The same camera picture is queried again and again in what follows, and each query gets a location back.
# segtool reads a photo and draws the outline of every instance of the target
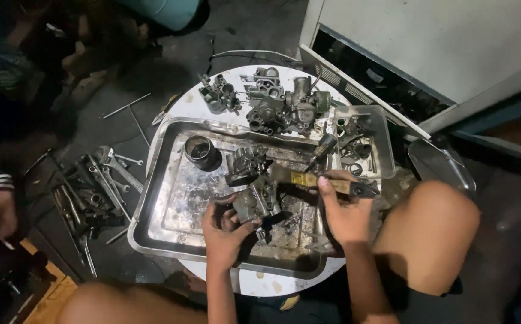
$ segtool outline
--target fingernail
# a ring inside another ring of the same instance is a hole
[[[317,180],[319,187],[326,187],[329,185],[329,180],[323,176],[320,176]]]

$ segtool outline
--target thigh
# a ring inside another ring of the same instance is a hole
[[[61,310],[58,324],[206,323],[206,312],[144,288],[80,286]]]
[[[466,196],[439,181],[421,182],[389,213],[373,253],[408,287],[440,296],[460,273],[479,222]]]

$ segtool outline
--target metal cup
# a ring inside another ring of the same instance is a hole
[[[220,151],[214,147],[207,137],[194,135],[187,139],[185,143],[185,155],[189,161],[203,171],[213,171],[220,166],[222,161]]]

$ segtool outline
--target stainless steel tray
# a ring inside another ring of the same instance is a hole
[[[221,167],[205,172],[183,154],[184,144],[192,135],[210,138],[223,156]],[[228,188],[226,155],[239,147],[263,144],[267,156],[279,164],[302,170],[312,156],[317,141],[292,136],[265,136],[249,128],[220,121],[197,118],[172,118],[166,121],[156,143],[149,178],[134,212],[128,241],[137,251],[166,257],[206,261],[201,217],[211,197],[240,191]],[[294,186],[282,199],[285,212],[268,219],[272,242],[243,244],[239,268],[275,275],[310,279],[324,269],[326,256],[305,249],[322,234],[323,223],[317,197]]]

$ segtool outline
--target white tabletop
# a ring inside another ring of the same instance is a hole
[[[257,68],[276,68],[279,71],[280,79],[281,79],[281,85],[285,88],[285,90],[293,91],[294,85],[293,85],[293,79],[296,77],[307,77],[309,74],[295,70],[290,69],[287,67],[282,66],[271,66],[271,65],[250,65],[250,66],[243,66],[243,67],[237,67],[235,69],[224,71],[220,74],[224,76],[224,78],[227,80],[227,83],[232,84],[235,87],[235,90],[237,92],[244,92],[244,85],[253,85],[253,83],[244,83],[240,80],[241,74],[246,74],[248,76],[254,75]],[[161,122],[159,128],[162,127],[164,122],[170,118],[173,117],[193,117],[193,118],[203,118],[203,119],[211,119],[214,121],[223,121],[226,123],[233,123],[237,125],[243,125],[248,127],[248,121],[246,118],[246,114],[250,111],[252,108],[248,103],[242,103],[242,109],[239,111],[239,115],[237,116],[233,112],[224,112],[220,115],[212,114],[208,107],[206,106],[206,102],[202,97],[200,96],[200,93],[198,92],[198,88],[200,88],[202,85],[197,84],[194,87],[192,87],[191,90],[189,90],[187,93],[185,93],[178,101],[170,108],[168,114],[165,116],[164,120]],[[329,84],[326,84],[324,81],[319,80],[319,82],[316,84],[314,90],[318,91],[328,91],[331,93],[331,96],[334,100],[340,101],[347,106],[350,106],[351,104],[349,101],[340,94],[336,89],[334,89]],[[244,93],[238,93],[237,97],[241,99],[241,101],[247,101],[246,95]],[[323,125],[324,122],[327,122],[327,132],[333,133],[333,109],[329,110],[328,113],[324,114],[324,116],[321,119],[318,119],[316,123],[318,125]],[[310,134],[309,138],[314,140],[319,140],[322,137],[322,131],[320,131],[321,127],[318,127],[319,131],[313,130]],[[160,129],[157,130],[155,134],[155,138],[152,141],[152,144],[150,146],[149,155],[147,158],[147,164],[146,164],[146,172],[148,173],[148,170],[150,168],[150,162],[152,160],[152,156],[155,153],[155,145],[156,145],[156,138],[158,134],[160,133]],[[297,133],[291,134],[290,136],[297,136],[299,135]],[[206,263],[205,262],[198,262],[198,261],[188,261],[188,260],[179,260],[187,269],[189,269],[192,273],[199,276],[203,280],[206,280]],[[273,297],[273,296],[284,296],[284,295],[290,295],[299,291],[302,291],[304,289],[307,289],[309,287],[312,287],[316,285],[317,283],[320,283],[321,281],[325,280],[329,276],[331,276],[333,273],[335,273],[338,269],[340,269],[345,264],[344,258],[327,258],[326,266],[324,267],[324,270],[322,273],[310,280],[304,280],[304,279],[298,279],[293,277],[286,277],[286,276],[278,276],[276,274],[270,274],[270,273],[259,273],[255,271],[250,270],[244,270],[240,269],[239,271],[239,282],[240,282],[240,292],[243,295],[248,296],[257,296],[257,297]]]

